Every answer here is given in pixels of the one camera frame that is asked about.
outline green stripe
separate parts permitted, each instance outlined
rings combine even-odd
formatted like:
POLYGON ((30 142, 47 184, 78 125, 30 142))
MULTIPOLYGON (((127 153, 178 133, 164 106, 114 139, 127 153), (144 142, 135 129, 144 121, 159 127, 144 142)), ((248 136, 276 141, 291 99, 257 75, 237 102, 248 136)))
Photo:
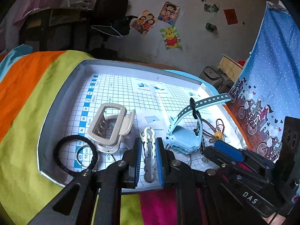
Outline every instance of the green stripe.
POLYGON ((138 194, 122 195, 120 225, 143 225, 140 197, 138 194))
POLYGON ((67 51, 52 62, 0 143, 0 202, 16 225, 27 224, 61 190, 38 173, 37 142, 53 100, 84 59, 92 58, 67 51))

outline orange stripe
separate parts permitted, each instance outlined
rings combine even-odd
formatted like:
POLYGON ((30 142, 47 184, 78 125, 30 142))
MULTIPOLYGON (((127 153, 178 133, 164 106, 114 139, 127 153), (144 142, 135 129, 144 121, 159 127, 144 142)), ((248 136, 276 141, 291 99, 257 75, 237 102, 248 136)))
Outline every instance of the orange stripe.
POLYGON ((44 72, 63 53, 35 52, 11 66, 0 82, 0 142, 44 72))
POLYGON ((5 52, 3 54, 0 55, 0 63, 2 62, 2 60, 5 58, 5 56, 8 54, 9 52, 5 52))
POLYGON ((242 130, 242 127, 240 126, 240 124, 238 123, 236 117, 233 115, 233 113, 230 111, 229 107, 227 105, 223 105, 223 107, 226 109, 226 111, 228 112, 228 114, 232 117, 232 119, 234 120, 234 123, 238 126, 238 129, 240 130, 242 136, 245 139, 245 142, 248 146, 248 149, 252 150, 252 148, 250 147, 250 143, 247 139, 247 136, 245 135, 245 132, 242 130))

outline yellow bead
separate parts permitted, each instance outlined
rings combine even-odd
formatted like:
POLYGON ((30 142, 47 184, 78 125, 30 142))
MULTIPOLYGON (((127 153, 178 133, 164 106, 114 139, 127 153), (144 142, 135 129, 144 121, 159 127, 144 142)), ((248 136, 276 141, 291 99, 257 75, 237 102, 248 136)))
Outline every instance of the yellow bead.
POLYGON ((217 137, 219 140, 223 138, 223 134, 220 131, 215 132, 214 136, 217 137))

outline bag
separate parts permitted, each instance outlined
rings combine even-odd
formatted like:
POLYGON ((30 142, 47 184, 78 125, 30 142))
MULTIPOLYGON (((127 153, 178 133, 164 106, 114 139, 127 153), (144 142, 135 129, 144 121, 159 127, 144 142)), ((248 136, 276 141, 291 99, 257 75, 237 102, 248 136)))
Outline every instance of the bag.
POLYGON ((219 94, 228 93, 234 84, 223 70, 215 66, 205 67, 199 78, 215 87, 219 94))

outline white wall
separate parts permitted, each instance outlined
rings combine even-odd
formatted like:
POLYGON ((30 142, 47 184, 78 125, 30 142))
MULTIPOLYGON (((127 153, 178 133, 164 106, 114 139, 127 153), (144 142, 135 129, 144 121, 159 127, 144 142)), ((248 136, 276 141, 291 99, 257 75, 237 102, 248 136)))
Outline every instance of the white wall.
POLYGON ((146 35, 131 28, 128 36, 110 38, 106 47, 117 50, 120 57, 172 65, 198 76, 205 66, 218 65, 222 54, 236 61, 247 59, 266 7, 265 0, 129 0, 132 8, 128 15, 138 16, 147 9, 158 16, 166 1, 181 7, 175 26, 182 51, 177 48, 166 50, 159 30, 168 24, 162 21, 146 35), (220 10, 216 14, 205 12, 205 3, 215 3, 220 10), (235 9, 238 24, 227 25, 223 9, 235 9), (217 34, 205 29, 208 22, 217 26, 217 34))

